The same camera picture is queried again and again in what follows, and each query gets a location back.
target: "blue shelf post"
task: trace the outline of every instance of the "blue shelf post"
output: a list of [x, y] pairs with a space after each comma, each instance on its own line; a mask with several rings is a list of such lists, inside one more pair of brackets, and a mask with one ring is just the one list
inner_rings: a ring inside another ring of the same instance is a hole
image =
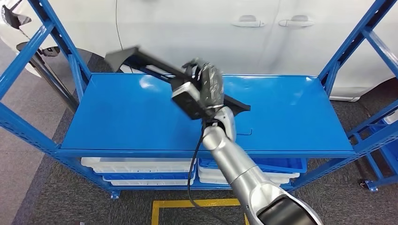
[[371, 192], [375, 192], [375, 191], [378, 191], [377, 187], [379, 187], [379, 186], [389, 185], [389, 184], [393, 184], [393, 183], [397, 183], [397, 182], [398, 182], [398, 175], [394, 175], [394, 176], [390, 176], [387, 178], [379, 179], [377, 181], [367, 180], [366, 185]]
[[[22, 51], [13, 60], [10, 66], [0, 76], [0, 99], [4, 97], [10, 86], [14, 83], [20, 72], [23, 70], [25, 65], [29, 62], [32, 55], [36, 53], [37, 49], [43, 43], [45, 38], [51, 34], [58, 46], [65, 55], [70, 55], [72, 63], [72, 70], [74, 74], [79, 74], [81, 71], [87, 78], [90, 77], [90, 71], [82, 58], [77, 52], [77, 49], [71, 42], [65, 29], [62, 27], [58, 18], [55, 16], [54, 11], [49, 5], [48, 1], [29, 1], [37, 14], [39, 15], [43, 25], [33, 35], [28, 44], [22, 49]], [[118, 195], [118, 191], [111, 190], [110, 184], [105, 182], [101, 176], [98, 176], [92, 172], [92, 169], [82, 166], [77, 158], [75, 157], [58, 157], [55, 153], [59, 149], [59, 145], [54, 143], [51, 139], [41, 133], [39, 130], [30, 125], [27, 121], [22, 119], [20, 116], [15, 114], [8, 107], [0, 103], [0, 126], [18, 136], [28, 144], [34, 146], [40, 151], [53, 157], [59, 163], [75, 171], [86, 179], [92, 181], [97, 186], [103, 188], [112, 194], [113, 197]]]
[[384, 176], [382, 174], [382, 172], [380, 171], [379, 167], [377, 166], [377, 163], [375, 162], [375, 160], [373, 159], [372, 155], [370, 153], [366, 154], [366, 158], [370, 163], [370, 166], [373, 168], [376, 177], [380, 180], [383, 179]]
[[[332, 59], [327, 63], [326, 67], [320, 73], [319, 79], [325, 83], [325, 91], [328, 95], [330, 94], [330, 90], [333, 86], [333, 81], [337, 73], [336, 67], [341, 67], [364, 39], [369, 41], [372, 47], [398, 78], [397, 58], [383, 43], [383, 41], [373, 32], [373, 28], [375, 28], [375, 26], [380, 22], [380, 20], [385, 16], [395, 2], [396, 0], [376, 0], [332, 57]], [[398, 100], [347, 133], [347, 137], [349, 139], [355, 137], [358, 141], [357, 144], [353, 145], [353, 148], [356, 152], [355, 156], [331, 159], [329, 162], [326, 162], [315, 170], [308, 172], [307, 174], [303, 174], [292, 183], [293, 188], [291, 191], [296, 190], [328, 173], [331, 173], [362, 156], [370, 156], [371, 152], [396, 140], [398, 138], [398, 121], [394, 122], [393, 124], [383, 126], [379, 132], [371, 134], [364, 140], [361, 139], [360, 133], [372, 125], [377, 124], [382, 118], [394, 112], [397, 108]], [[376, 171], [376, 175], [378, 177], [382, 176], [380, 171]]]

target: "shelf foot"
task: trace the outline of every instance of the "shelf foot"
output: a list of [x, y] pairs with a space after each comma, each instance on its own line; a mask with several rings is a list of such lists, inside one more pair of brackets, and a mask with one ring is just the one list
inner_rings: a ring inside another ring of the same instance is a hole
[[362, 188], [368, 188], [371, 192], [376, 192], [379, 190], [371, 180], [360, 180], [360, 186]]
[[119, 199], [120, 191], [112, 191], [111, 192], [111, 199]]

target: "yellow floor marking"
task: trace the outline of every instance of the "yellow floor marking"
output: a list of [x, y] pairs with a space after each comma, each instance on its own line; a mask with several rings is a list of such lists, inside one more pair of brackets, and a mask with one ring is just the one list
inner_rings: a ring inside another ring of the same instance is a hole
[[152, 204], [152, 225], [159, 225], [159, 203], [154, 201]]
[[249, 220], [247, 220], [246, 214], [245, 214], [245, 225], [250, 225], [250, 224], [249, 224]]
[[[239, 206], [240, 203], [236, 198], [226, 199], [203, 199], [195, 200], [195, 202], [202, 207], [213, 206]], [[189, 208], [194, 207], [189, 200], [155, 200], [152, 204], [152, 225], [159, 225], [159, 209], [160, 208]], [[245, 225], [249, 225], [245, 215]]]
[[[189, 200], [169, 200], [169, 201], [154, 201], [157, 202], [160, 208], [187, 208], [194, 207]], [[202, 207], [212, 206], [237, 206], [240, 205], [236, 198], [227, 199], [204, 199], [195, 200], [195, 202]]]

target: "car body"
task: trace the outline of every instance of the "car body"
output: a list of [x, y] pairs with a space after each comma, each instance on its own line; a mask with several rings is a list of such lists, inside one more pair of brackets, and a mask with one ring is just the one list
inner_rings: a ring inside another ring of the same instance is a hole
[[[50, 0], [75, 46], [99, 56], [141, 45], [180, 67], [195, 57], [227, 74], [318, 75], [373, 0]], [[0, 0], [30, 22], [0, 21], [16, 53], [41, 25], [27, 0]], [[398, 51], [398, 7], [375, 32]], [[56, 46], [48, 37], [41, 49]], [[29, 65], [27, 69], [35, 73]], [[355, 101], [394, 77], [364, 41], [342, 66], [332, 99]]]

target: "shelf surface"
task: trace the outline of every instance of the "shelf surface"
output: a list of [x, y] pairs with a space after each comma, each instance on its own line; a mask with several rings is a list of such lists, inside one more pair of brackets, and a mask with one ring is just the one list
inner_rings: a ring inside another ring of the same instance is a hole
[[[318, 78], [225, 75], [224, 89], [252, 106], [235, 117], [236, 141], [252, 157], [354, 154]], [[200, 121], [190, 120], [174, 104], [170, 84], [150, 75], [98, 73], [92, 75], [61, 148], [189, 158], [199, 135]], [[211, 155], [201, 147], [201, 156]]]

